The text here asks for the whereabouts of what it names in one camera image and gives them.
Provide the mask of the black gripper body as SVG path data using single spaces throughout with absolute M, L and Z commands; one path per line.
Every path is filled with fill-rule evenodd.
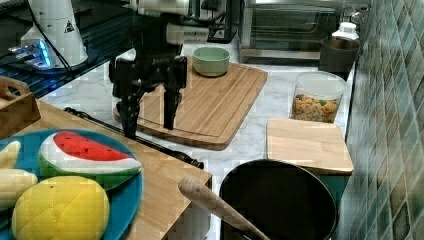
M 140 88 L 148 93 L 159 85 L 165 89 L 180 90 L 186 86 L 187 58 L 181 56 L 182 44 L 168 39 L 168 29 L 180 21 L 181 18 L 173 14 L 134 18 L 119 47 L 132 45 L 135 58 L 125 60 L 115 53 L 109 62 L 109 79 L 113 83 L 114 97 L 119 90 Z

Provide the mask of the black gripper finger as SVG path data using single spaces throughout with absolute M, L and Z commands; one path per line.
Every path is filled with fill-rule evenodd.
M 120 114 L 124 135 L 127 138 L 136 138 L 137 121 L 140 113 L 140 101 L 144 93 L 145 91 L 140 88 L 131 89 L 129 91 L 119 90 L 115 92 L 116 97 L 119 98 L 116 107 Z
M 164 123 L 168 130 L 174 129 L 174 120 L 177 108 L 182 100 L 179 88 L 166 88 L 164 92 Z

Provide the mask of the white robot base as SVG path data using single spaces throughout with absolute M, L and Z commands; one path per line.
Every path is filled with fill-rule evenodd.
M 8 51 L 39 70 L 73 70 L 88 60 L 71 0 L 28 0 L 33 26 Z

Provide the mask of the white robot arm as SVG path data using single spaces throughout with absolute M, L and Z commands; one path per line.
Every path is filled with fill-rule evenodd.
M 114 54 L 109 62 L 112 95 L 118 99 L 124 135 L 136 137 L 140 102 L 143 95 L 162 86 L 164 92 L 164 127 L 171 130 L 181 90 L 187 83 L 188 60 L 181 54 L 183 43 L 205 40 L 214 27 L 211 19 L 189 14 L 190 0 L 137 0 L 133 23 L 121 47 L 135 50 L 132 60 Z

